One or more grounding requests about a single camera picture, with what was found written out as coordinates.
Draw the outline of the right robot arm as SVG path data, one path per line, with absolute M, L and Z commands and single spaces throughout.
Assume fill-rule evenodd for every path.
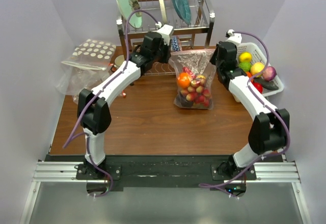
M 262 96 L 238 67 L 236 55 L 237 46 L 225 41 L 217 44 L 210 60 L 216 66 L 220 83 L 238 98 L 253 120 L 248 143 L 215 169 L 217 174 L 234 180 L 254 162 L 284 153 L 290 143 L 289 112 L 277 109 Z

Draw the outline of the orange fruit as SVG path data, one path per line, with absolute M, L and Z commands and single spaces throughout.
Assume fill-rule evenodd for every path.
M 191 84 L 191 77 L 186 72 L 181 72 L 177 76 L 177 85 L 181 89 L 187 89 Z

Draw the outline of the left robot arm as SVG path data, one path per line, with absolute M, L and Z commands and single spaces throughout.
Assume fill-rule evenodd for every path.
M 170 56 L 173 28 L 163 26 L 148 32 L 140 45 L 107 80 L 92 90 L 79 94 L 78 121 L 86 138 L 84 169 L 93 179 L 109 179 L 104 152 L 105 132 L 111 124 L 110 105 L 131 83 L 149 71 L 153 63 L 167 63 Z

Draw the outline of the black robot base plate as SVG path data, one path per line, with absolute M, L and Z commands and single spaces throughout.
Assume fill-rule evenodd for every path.
M 127 187 L 195 188 L 216 185 L 240 173 L 226 171 L 228 155 L 107 156 L 100 168 L 113 178 L 113 191 Z

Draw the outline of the clear polka dot zip bag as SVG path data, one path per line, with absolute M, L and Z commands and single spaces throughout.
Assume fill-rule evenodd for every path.
M 174 104 L 184 109 L 212 109 L 211 85 L 216 67 L 210 62 L 214 49 L 178 51 L 169 64 L 176 73 L 177 96 Z

